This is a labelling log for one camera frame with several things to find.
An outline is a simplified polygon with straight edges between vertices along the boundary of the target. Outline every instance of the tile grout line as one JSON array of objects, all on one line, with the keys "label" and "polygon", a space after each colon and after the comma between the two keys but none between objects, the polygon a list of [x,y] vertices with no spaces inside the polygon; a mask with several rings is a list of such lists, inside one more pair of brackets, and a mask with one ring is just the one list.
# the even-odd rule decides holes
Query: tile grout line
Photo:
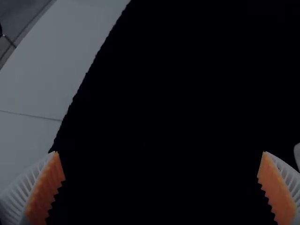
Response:
[{"label": "tile grout line", "polygon": [[14,115],[20,115],[20,116],[29,116],[29,117],[38,118],[38,119],[44,119],[44,120],[52,120],[52,121],[62,122],[62,120],[59,120],[59,119],[52,119],[52,118],[47,118],[47,117],[42,117],[42,116],[33,116],[33,115],[22,114],[22,113],[17,113],[17,112],[10,112],[10,111],[1,110],[1,109],[0,109],[0,112],[14,114]]}]

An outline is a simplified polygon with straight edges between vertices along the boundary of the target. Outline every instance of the white ribbed plastic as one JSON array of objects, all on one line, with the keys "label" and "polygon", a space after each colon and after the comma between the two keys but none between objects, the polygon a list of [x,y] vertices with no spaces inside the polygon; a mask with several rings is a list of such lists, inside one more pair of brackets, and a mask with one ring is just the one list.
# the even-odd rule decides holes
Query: white ribbed plastic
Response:
[{"label": "white ribbed plastic", "polygon": [[278,170],[280,171],[280,174],[290,191],[291,197],[297,206],[297,211],[293,221],[293,225],[299,225],[300,224],[300,173],[298,173],[294,168],[292,168],[290,165],[288,165],[280,158],[272,155],[269,152],[266,152],[266,154],[268,154],[272,158],[274,164],[277,166]]},{"label": "white ribbed plastic", "polygon": [[2,225],[29,224],[25,208],[36,181],[55,152],[51,152],[27,168],[0,195],[0,219]]}]

